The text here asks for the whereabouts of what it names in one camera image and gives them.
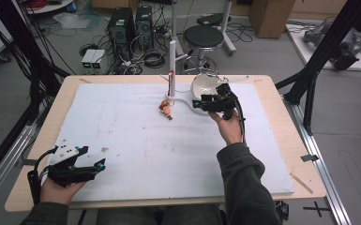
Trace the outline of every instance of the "person's right hand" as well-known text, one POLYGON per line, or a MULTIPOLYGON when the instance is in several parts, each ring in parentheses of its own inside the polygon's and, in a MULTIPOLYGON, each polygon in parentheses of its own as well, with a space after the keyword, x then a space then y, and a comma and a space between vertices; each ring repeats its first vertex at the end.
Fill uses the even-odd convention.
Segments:
POLYGON ((61 203, 68 205, 72 197, 80 190, 86 182, 76 183, 68 185, 67 187, 61 187, 54 183, 51 178, 47 178, 42 185, 40 191, 41 203, 61 203))
POLYGON ((227 145, 242 142, 241 125, 236 110, 233 110, 233 116, 229 120, 224 120, 215 112, 209 112, 209 115, 218 124, 218 131, 227 145))

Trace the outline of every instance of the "table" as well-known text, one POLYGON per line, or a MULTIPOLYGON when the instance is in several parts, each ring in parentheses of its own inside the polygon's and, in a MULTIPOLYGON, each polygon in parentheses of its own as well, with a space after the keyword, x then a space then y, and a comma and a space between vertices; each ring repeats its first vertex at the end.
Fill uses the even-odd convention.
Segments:
MULTIPOLYGON (((193 78, 194 76, 178 75, 176 76, 176 81, 178 83, 191 83, 193 78)), ((43 127, 39 132, 28 158, 38 158, 54 146, 60 127, 66 118, 68 109, 71 106, 72 100, 77 92, 77 88, 81 83, 165 83, 165 81, 157 75, 67 77, 54 104, 52 105, 43 127)), ((271 78, 264 75, 253 75, 249 76, 249 79, 242 81, 242 83, 254 84, 286 167, 291 173, 291 179, 295 190, 294 194, 276 195, 273 198, 275 200, 286 200, 324 197, 326 194, 325 187, 312 162, 304 162, 300 158, 308 152, 300 139, 299 134, 294 127, 292 118, 288 114, 280 96, 278 95, 278 91, 271 78)), ((10 192, 5 205, 6 210, 9 212, 29 211, 32 208, 32 197, 26 178, 26 174, 30 170, 32 170, 32 167, 30 166, 23 167, 18 180, 10 192)), ((224 198, 185 198, 121 202, 73 202, 70 205, 70 208, 102 208, 190 203, 224 203, 224 198)))

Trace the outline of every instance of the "toy figure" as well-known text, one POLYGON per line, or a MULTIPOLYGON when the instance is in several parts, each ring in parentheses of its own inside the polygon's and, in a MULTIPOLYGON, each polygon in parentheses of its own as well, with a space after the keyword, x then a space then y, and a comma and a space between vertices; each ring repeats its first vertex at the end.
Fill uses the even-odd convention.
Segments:
POLYGON ((159 105, 159 109, 166 115, 166 117, 168 117, 169 120, 172 120, 169 100, 163 100, 159 105))

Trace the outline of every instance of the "sleeve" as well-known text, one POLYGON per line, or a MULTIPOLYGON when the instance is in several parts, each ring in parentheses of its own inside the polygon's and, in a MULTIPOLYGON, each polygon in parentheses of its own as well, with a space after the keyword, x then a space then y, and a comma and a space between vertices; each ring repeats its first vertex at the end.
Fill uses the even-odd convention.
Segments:
POLYGON ((60 203, 42 202, 34 205, 21 225, 66 225, 68 206, 60 203))
POLYGON ((248 147, 234 143, 218 152, 217 157, 229 224, 281 224, 273 198, 260 180, 264 165, 248 147))

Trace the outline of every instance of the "floor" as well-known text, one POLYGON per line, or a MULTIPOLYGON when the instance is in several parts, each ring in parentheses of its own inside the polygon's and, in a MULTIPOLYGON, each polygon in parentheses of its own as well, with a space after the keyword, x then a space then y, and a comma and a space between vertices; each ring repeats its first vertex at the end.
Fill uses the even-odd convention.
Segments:
MULTIPOLYGON (((83 14, 92 21, 88 28, 64 30, 60 29, 59 24, 53 23, 52 15, 40 18, 41 25, 50 31, 47 33, 49 41, 77 74, 83 74, 79 49, 84 44, 96 41, 96 36, 104 35, 107 22, 99 16, 83 14)), ((198 15, 190 16, 187 26, 196 24, 196 18, 198 15)), ((181 32, 186 20, 182 18, 178 22, 181 32)), ((248 18, 233 17, 232 23, 249 25, 248 18)), ((303 68, 303 61, 288 34, 283 34, 279 39, 265 39, 256 38, 253 31, 245 33, 252 41, 236 41, 234 46, 237 52, 233 56, 229 56, 226 50, 209 53, 218 63, 220 74, 266 74, 277 83, 303 68)), ((53 58, 56 65, 68 69, 55 53, 53 58)), ((159 69, 146 68, 143 74, 165 74, 168 70, 169 65, 166 64, 159 69)), ((28 106, 28 88, 29 81, 14 61, 0 62, 0 143, 28 106)), ((282 88, 279 93, 285 94, 289 89, 282 88)), ((350 221, 361 224, 361 72, 321 71, 316 87, 312 132, 350 221)), ((20 166, 14 167, 0 187, 0 224, 19 224, 27 215, 9 213, 4 209, 5 200, 19 171, 20 166)), ((285 202, 290 205, 290 217, 284 224, 336 224, 332 213, 325 211, 329 207, 326 199, 285 202), (320 211, 304 209, 315 207, 315 203, 321 208, 320 211)), ((95 224, 96 213, 97 210, 89 210, 83 224, 95 224)), ((68 224, 77 224, 80 214, 81 211, 70 211, 68 224)))

